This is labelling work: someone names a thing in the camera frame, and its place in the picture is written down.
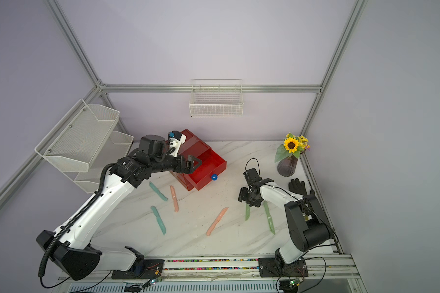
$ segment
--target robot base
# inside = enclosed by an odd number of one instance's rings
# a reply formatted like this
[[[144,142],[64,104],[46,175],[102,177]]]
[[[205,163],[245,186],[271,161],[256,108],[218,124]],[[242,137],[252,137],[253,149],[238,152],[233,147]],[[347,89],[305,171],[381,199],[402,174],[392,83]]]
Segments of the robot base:
[[[112,279],[151,279],[156,276],[161,276],[163,272],[164,259],[144,259],[142,265],[135,265],[129,271],[113,271]]]
[[[273,257],[260,258],[258,259],[258,261],[259,261],[259,275],[261,277],[280,277],[280,276],[307,277],[308,276],[308,271],[306,269],[304,260],[292,262],[291,264],[285,263],[280,268],[277,267],[275,258]]]

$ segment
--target pink toy knife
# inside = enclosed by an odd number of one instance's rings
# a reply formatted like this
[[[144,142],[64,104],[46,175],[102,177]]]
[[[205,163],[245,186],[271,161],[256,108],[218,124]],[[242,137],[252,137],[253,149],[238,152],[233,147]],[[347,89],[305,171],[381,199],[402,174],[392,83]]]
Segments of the pink toy knife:
[[[212,223],[212,225],[210,226],[209,230],[207,230],[207,233],[205,235],[210,236],[210,233],[212,233],[212,231],[215,229],[215,225],[218,224],[218,222],[221,220],[221,218],[227,212],[227,210],[228,210],[228,208],[224,208],[224,209],[221,210],[220,214],[217,216],[217,218]]]
[[[179,206],[178,206],[178,199],[176,198],[176,191],[175,188],[173,187],[173,185],[169,186],[171,188],[171,196],[173,197],[173,203],[175,205],[175,212],[177,213],[179,211]]]

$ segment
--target green leaf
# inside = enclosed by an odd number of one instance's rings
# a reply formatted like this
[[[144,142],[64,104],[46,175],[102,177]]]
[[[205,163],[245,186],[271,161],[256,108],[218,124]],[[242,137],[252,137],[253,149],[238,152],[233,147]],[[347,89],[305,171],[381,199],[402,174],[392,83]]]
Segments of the green leaf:
[[[286,157],[289,157],[291,155],[292,154],[290,154],[288,152],[288,150],[286,150],[283,145],[279,145],[279,147],[277,148],[277,151],[275,153],[275,162],[281,161],[281,160],[283,160]]]

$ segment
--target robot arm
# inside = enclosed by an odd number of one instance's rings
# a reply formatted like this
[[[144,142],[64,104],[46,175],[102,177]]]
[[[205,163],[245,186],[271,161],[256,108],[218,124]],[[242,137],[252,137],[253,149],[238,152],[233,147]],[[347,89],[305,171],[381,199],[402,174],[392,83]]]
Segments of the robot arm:
[[[103,169],[98,191],[75,214],[54,231],[41,232],[36,241],[45,253],[39,277],[44,275],[43,263],[47,263],[47,257],[74,280],[85,278],[92,271],[127,271],[143,261],[143,255],[133,248],[101,248],[91,245],[90,240],[117,204],[152,173],[173,171],[192,174],[202,164],[195,157],[188,156],[186,160],[178,155],[186,140],[185,135],[173,131],[168,136],[168,147],[161,136],[142,137],[135,153]]]
[[[309,249],[333,236],[314,190],[308,195],[304,183],[297,189],[300,194],[295,194],[285,191],[269,178],[262,179],[254,168],[243,174],[248,187],[241,188],[239,202],[245,201],[250,206],[260,207],[265,200],[285,211],[290,239],[276,251],[276,263],[279,266],[299,260]],[[305,220],[304,214],[311,218]]]

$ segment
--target metal mesh shelf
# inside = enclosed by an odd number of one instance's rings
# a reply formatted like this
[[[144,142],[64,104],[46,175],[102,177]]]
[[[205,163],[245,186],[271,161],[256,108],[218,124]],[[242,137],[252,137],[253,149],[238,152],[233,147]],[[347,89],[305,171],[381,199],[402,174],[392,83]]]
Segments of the metal mesh shelf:
[[[191,117],[240,117],[243,104],[241,84],[193,85],[189,109]]]
[[[42,142],[35,151],[60,172],[88,172],[119,120],[119,111],[102,106],[87,105],[80,100],[81,109],[57,139],[46,149]]]
[[[86,193],[93,193],[97,190],[99,177],[104,166],[109,163],[115,163],[118,159],[125,157],[133,140],[133,136],[113,131],[88,172],[78,173],[75,179],[73,179],[75,184]]]

